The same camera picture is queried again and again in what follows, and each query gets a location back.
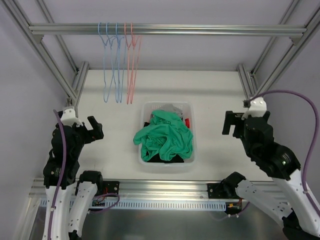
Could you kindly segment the red tank top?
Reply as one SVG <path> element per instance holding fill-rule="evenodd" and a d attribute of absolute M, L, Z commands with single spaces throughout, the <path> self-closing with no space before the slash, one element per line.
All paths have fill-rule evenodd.
<path fill-rule="evenodd" d="M 185 120 L 184 120 L 184 122 L 185 122 L 185 125 L 186 125 L 186 127 L 189 129 L 190 128 L 190 119 L 189 118 L 186 118 Z"/>

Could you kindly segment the light blue hanger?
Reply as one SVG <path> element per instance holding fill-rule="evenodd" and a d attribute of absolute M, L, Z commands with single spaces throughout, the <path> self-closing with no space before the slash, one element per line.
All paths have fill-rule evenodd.
<path fill-rule="evenodd" d="M 115 25 L 115 35 L 117 40 L 116 60 L 117 60 L 117 103 L 123 102 L 123 85 L 124 85 L 124 62 L 122 59 L 122 42 L 124 37 L 119 34 L 118 23 Z"/>
<path fill-rule="evenodd" d="M 116 59 L 116 57 L 117 57 L 117 39 L 116 39 L 116 29 L 114 30 L 115 34 L 111 35 L 110 34 L 111 28 L 109 27 L 109 25 L 110 25 L 109 22 L 106 23 L 107 33 L 108 33 L 110 39 L 112 40 L 112 45 L 109 46 L 109 60 L 110 60 L 112 75 L 111 75 L 111 79 L 109 81 L 108 90 L 109 90 L 109 98 L 110 98 L 111 89 L 112 89 L 112 87 L 114 87 L 114 97 L 115 97 L 115 102 L 116 102 L 116 100 L 117 100 L 117 87 L 118 87 L 118 73 L 117 73 L 118 65 L 117 65 L 117 59 Z"/>
<path fill-rule="evenodd" d="M 105 36 L 106 40 L 103 38 L 102 30 L 101 30 L 102 23 L 99 22 L 97 25 L 97 32 L 98 36 L 100 37 L 103 45 L 103 65 L 102 65 L 102 70 L 103 70 L 103 101 L 104 103 L 107 103 L 109 100 L 110 92 L 108 90 L 108 84 L 107 84 L 107 77 L 106 77 L 106 63 L 107 63 L 107 47 L 112 46 L 112 40 L 110 39 L 107 31 L 107 26 L 105 27 Z"/>

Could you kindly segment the grey tank top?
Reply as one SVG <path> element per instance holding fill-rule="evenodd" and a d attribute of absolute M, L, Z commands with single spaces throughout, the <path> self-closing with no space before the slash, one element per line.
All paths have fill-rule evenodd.
<path fill-rule="evenodd" d="M 180 108 L 175 107 L 173 104 L 165 104 L 161 106 L 159 110 L 175 113 L 180 119 L 183 119 L 183 111 Z"/>

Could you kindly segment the pink hanger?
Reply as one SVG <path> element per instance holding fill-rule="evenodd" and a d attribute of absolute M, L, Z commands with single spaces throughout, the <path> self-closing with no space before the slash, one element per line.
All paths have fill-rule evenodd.
<path fill-rule="evenodd" d="M 128 105 L 130 102 L 130 95 L 131 95 L 131 49 L 133 47 L 133 38 L 130 35 L 130 32 L 127 30 L 127 23 L 124 23 L 124 37 L 125 37 L 125 44 L 127 48 L 127 93 L 126 93 L 126 104 Z"/>
<path fill-rule="evenodd" d="M 132 41 L 132 62 L 131 62 L 131 76 L 130 76 L 130 88 L 129 88 L 129 103 L 134 101 L 135 86 L 137 79 L 137 71 L 140 60 L 142 36 L 134 34 L 133 24 L 130 26 L 131 41 Z"/>

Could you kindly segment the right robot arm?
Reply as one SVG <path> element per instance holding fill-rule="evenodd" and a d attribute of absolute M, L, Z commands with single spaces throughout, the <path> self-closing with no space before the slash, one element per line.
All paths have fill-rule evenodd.
<path fill-rule="evenodd" d="M 312 206 L 303 189 L 301 164 L 288 147 L 274 141 L 273 127 L 268 124 L 269 111 L 262 116 L 246 116 L 227 111 L 222 129 L 228 135 L 234 126 L 233 137 L 240 139 L 246 155 L 260 170 L 274 181 L 288 203 L 274 199 L 238 172 L 233 172 L 221 183 L 228 198 L 247 200 L 272 218 L 289 240 L 318 240 L 320 215 Z"/>

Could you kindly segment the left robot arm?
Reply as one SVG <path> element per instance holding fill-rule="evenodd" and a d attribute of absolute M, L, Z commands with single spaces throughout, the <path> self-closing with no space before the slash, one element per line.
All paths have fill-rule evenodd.
<path fill-rule="evenodd" d="M 52 132 L 51 150 L 43 169 L 43 184 L 47 199 L 43 239 L 80 240 L 83 225 L 94 196 L 104 190 L 102 173 L 86 170 L 76 178 L 83 147 L 104 138 L 103 126 L 94 116 L 92 127 L 58 120 Z"/>

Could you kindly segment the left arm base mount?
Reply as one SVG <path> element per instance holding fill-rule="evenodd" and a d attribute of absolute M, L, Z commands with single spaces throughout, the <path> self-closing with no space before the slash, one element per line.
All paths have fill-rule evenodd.
<path fill-rule="evenodd" d="M 120 182 L 115 180 L 103 180 L 102 193 L 103 194 L 118 194 L 120 189 Z"/>

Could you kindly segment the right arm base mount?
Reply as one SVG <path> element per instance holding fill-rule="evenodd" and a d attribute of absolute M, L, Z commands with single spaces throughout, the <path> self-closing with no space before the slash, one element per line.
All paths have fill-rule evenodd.
<path fill-rule="evenodd" d="M 208 183 L 207 193 L 209 199 L 240 199 L 236 188 L 246 178 L 238 172 L 233 172 L 220 183 Z"/>

